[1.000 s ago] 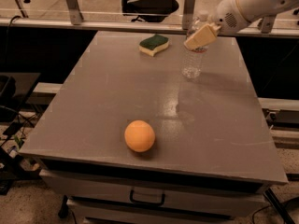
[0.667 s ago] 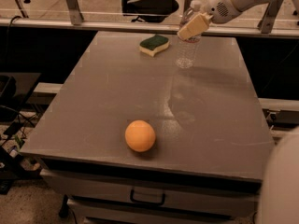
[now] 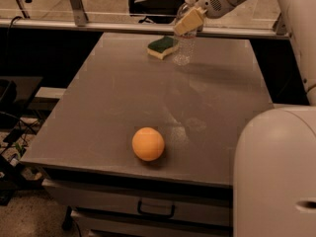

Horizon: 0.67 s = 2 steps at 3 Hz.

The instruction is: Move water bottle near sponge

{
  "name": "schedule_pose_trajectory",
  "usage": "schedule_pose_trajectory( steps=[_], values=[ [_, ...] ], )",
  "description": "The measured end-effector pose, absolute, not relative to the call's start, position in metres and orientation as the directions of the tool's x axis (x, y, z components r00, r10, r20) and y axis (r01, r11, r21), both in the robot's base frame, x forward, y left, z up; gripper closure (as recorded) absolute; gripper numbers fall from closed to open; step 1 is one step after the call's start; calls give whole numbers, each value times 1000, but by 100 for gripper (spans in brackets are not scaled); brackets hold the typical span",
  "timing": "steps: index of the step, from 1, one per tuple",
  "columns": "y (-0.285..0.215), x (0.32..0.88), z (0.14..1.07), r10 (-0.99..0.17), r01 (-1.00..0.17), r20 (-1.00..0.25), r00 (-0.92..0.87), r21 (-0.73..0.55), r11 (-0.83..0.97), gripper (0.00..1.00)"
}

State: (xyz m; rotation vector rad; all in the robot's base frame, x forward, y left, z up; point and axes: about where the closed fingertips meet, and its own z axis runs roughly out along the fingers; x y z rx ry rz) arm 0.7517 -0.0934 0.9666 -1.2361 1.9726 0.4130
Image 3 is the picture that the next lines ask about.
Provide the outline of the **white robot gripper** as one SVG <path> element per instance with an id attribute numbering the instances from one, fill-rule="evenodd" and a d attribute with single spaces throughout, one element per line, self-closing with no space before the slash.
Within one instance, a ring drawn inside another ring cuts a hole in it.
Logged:
<path id="1" fill-rule="evenodd" d="M 199 7 L 192 7 L 188 11 L 179 14 L 179 19 L 174 27 L 174 33 L 178 36 L 196 30 L 203 25 L 205 16 L 210 19 L 218 19 L 228 14 L 235 8 L 229 0 L 198 0 Z"/>

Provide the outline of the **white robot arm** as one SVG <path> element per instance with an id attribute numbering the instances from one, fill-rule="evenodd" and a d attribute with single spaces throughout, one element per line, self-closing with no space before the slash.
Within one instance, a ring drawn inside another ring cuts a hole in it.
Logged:
<path id="1" fill-rule="evenodd" d="M 185 33 L 247 0 L 197 0 Z M 310 101 L 315 100 L 316 0 L 277 0 Z M 233 174 L 233 237 L 316 237 L 316 107 L 283 106 L 242 131 Z"/>

